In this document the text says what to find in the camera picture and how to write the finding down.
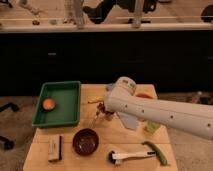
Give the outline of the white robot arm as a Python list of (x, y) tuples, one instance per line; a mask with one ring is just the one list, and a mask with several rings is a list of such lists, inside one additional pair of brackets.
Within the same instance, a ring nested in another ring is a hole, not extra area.
[(213, 140), (213, 106), (140, 98), (134, 96), (135, 91), (134, 80), (120, 77), (104, 98), (105, 109)]

